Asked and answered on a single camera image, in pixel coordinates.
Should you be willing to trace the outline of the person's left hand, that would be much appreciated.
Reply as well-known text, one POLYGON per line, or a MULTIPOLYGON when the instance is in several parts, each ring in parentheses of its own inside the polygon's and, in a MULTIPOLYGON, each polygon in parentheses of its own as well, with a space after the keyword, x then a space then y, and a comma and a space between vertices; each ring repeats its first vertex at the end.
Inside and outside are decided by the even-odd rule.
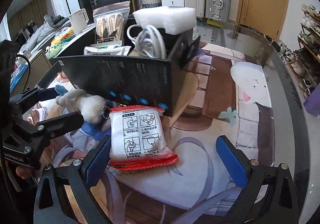
POLYGON ((16 174, 18 177, 21 177, 22 179, 27 180, 29 177, 33 175, 33 170, 30 168, 18 166, 16 168, 16 174))

